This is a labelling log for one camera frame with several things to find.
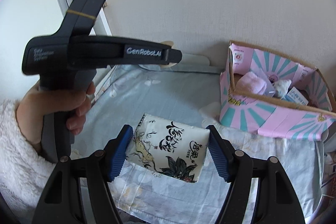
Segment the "white fluffy sleeve forearm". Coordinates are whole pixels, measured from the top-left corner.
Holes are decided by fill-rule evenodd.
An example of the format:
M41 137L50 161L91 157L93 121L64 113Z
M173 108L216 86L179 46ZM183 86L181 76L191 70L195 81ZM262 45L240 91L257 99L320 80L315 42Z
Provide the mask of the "white fluffy sleeve forearm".
M15 116L18 103L1 103L1 194L18 218L28 220L55 165L39 156L22 135Z

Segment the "person left hand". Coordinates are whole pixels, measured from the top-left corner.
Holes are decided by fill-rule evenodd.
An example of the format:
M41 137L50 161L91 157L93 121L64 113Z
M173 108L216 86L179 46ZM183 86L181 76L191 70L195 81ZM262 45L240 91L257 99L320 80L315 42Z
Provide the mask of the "person left hand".
M95 92L90 83L86 92L75 90L45 91L36 83L23 97L16 110L16 119L22 135L35 151L41 150L43 117L59 111L73 111L66 120L66 128L73 134L81 133L86 113L91 109L89 96Z

